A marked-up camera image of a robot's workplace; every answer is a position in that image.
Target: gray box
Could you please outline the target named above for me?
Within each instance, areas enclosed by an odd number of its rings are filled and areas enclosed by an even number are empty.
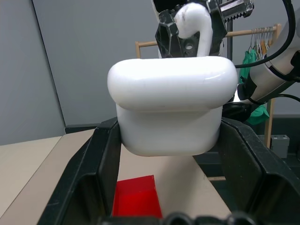
[[[264,135],[258,135],[264,143]],[[286,135],[271,136],[271,150],[280,158],[287,158],[287,151],[290,145],[290,138]]]

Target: beige table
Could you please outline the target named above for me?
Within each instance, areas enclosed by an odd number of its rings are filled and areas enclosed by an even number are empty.
[[[36,224],[68,161],[92,133],[0,146],[0,224]],[[192,157],[138,157],[122,147],[118,180],[145,175],[155,177],[164,216],[230,213]]]

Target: cardboard surface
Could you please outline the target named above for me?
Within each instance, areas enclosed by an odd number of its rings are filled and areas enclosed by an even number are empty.
[[[69,160],[93,132],[87,130],[64,135],[0,218],[0,224],[36,224]]]
[[[163,217],[184,212],[190,217],[225,218],[230,211],[193,157],[140,157],[122,146],[118,180],[154,175]]]
[[[0,217],[61,137],[0,146]]]

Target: white object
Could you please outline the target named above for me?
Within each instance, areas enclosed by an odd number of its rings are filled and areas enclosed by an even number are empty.
[[[210,150],[237,83],[233,63],[217,56],[125,60],[108,73],[123,144],[140,156]]]
[[[207,9],[192,2],[183,6],[174,20],[178,28],[178,36],[182,39],[187,39],[200,31],[197,57],[209,55],[213,32]]]

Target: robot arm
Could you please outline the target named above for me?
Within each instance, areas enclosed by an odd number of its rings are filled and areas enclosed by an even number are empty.
[[[300,64],[300,9],[295,11],[296,33],[290,46],[275,59],[253,67],[248,80],[238,86],[234,102],[245,104],[263,104],[290,87],[297,80],[298,64]],[[285,42],[289,24],[286,23],[275,44],[267,51],[274,54]]]
[[[164,1],[153,1],[154,9],[160,21],[156,33],[158,47],[162,58],[169,57],[195,57],[197,48],[202,43],[199,33],[194,26],[182,26],[182,20],[176,20],[182,5],[179,3],[186,1],[173,1],[173,5],[168,5]],[[198,4],[205,5],[211,17],[213,30],[210,55],[218,55],[220,44],[227,31],[225,22],[229,19],[238,18],[239,15],[247,17],[251,14],[254,5],[249,0],[230,0],[219,4],[216,0],[196,0]],[[300,80],[297,75],[300,73],[300,9],[296,12],[296,33],[289,47],[273,60],[253,67],[248,79],[244,84],[239,84],[234,97],[224,105],[223,116],[230,119],[245,121],[259,105],[264,104],[269,99],[276,97],[279,93],[286,90],[295,81]],[[176,25],[176,29],[170,29],[171,25]],[[188,36],[181,36],[182,31],[193,31]],[[273,44],[267,56],[277,52],[285,43],[289,33],[289,23],[287,22]]]

